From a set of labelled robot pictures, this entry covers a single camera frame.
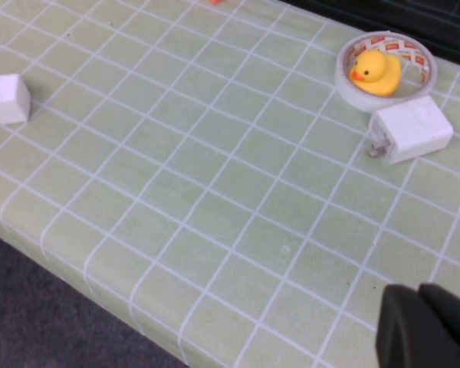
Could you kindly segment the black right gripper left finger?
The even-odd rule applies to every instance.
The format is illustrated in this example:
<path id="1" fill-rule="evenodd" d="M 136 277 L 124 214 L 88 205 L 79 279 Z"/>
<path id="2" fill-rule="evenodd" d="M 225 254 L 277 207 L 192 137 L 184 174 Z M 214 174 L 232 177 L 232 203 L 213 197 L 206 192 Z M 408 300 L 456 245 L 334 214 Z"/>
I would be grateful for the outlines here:
<path id="1" fill-rule="evenodd" d="M 381 367 L 460 367 L 460 346 L 419 289 L 401 284 L 383 290 L 376 354 Z"/>

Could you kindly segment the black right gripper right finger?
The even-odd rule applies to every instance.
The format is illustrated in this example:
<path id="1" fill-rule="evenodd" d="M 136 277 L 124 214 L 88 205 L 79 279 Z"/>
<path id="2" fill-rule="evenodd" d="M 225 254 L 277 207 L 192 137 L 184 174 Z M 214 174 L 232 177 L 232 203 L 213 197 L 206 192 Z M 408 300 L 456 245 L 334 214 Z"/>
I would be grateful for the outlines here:
<path id="1" fill-rule="evenodd" d="M 460 346 L 460 297 L 437 284 L 421 284 L 419 295 L 431 307 L 452 339 Z"/>

